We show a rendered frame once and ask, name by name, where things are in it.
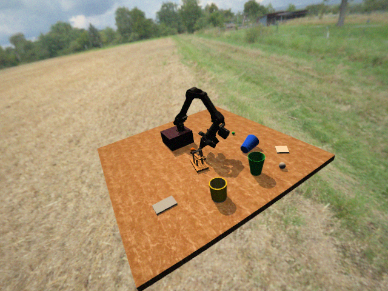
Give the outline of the yellow mug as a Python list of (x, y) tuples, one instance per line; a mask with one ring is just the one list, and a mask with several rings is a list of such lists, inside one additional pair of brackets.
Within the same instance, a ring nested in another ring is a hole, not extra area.
[(214, 202), (224, 202), (227, 199), (227, 181), (224, 178), (213, 178), (209, 182), (210, 193)]

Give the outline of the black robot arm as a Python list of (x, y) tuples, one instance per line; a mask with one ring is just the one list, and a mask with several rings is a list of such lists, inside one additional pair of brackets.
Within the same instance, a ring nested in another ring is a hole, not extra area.
[(207, 93), (196, 87), (193, 87), (186, 91), (186, 100), (184, 101), (181, 111), (176, 115), (175, 120), (173, 122), (173, 124), (177, 126), (176, 131), (181, 133), (186, 130), (184, 128), (183, 122), (185, 122), (188, 117), (186, 113), (194, 98), (201, 99), (211, 115), (211, 119), (212, 119), (211, 122), (213, 122), (213, 124), (209, 129), (215, 133), (218, 132), (218, 135), (220, 137), (226, 139), (229, 136), (230, 131), (224, 127), (225, 126), (224, 116), (222, 115), (221, 112), (217, 111), (212, 101), (208, 97)]

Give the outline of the beige flat square slab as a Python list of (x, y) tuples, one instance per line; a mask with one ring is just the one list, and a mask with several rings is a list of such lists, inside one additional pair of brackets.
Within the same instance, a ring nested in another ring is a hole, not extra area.
[(287, 146), (275, 146), (277, 153), (289, 153)]

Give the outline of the green cup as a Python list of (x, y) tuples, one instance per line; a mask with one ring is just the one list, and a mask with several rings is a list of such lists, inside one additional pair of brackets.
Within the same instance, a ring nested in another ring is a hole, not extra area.
[(261, 174), (266, 156), (261, 152), (251, 152), (247, 155), (250, 173), (253, 176)]

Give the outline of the blue cup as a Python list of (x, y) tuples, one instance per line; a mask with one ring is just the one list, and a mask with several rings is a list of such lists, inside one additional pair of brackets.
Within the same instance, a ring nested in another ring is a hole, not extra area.
[(259, 144), (259, 139), (255, 135), (248, 135), (246, 140), (241, 146), (241, 151), (244, 153), (248, 153)]

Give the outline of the beige flat rectangular block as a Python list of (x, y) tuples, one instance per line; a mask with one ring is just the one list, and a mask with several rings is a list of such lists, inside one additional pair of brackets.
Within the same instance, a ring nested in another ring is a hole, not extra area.
[(161, 200), (160, 202), (157, 202), (156, 204), (152, 205), (155, 213), (157, 215), (161, 214), (162, 212), (165, 212), (169, 208), (177, 205), (178, 203), (175, 201), (174, 197), (172, 195), (168, 196), (167, 198)]

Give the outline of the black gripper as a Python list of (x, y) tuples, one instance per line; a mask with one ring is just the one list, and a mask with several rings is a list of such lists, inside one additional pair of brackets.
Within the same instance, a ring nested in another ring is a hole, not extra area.
[(210, 129), (207, 129), (207, 133), (199, 132), (198, 135), (201, 135), (201, 136), (202, 136), (202, 138), (201, 138), (201, 140), (200, 140), (199, 148), (202, 149), (202, 148), (204, 148), (204, 147), (207, 146), (207, 145), (209, 145), (209, 146), (215, 148), (215, 147), (216, 147), (216, 144), (212, 141), (212, 138), (213, 138), (214, 136), (216, 136), (215, 134), (216, 134), (216, 133), (213, 132), (213, 131), (210, 130)]

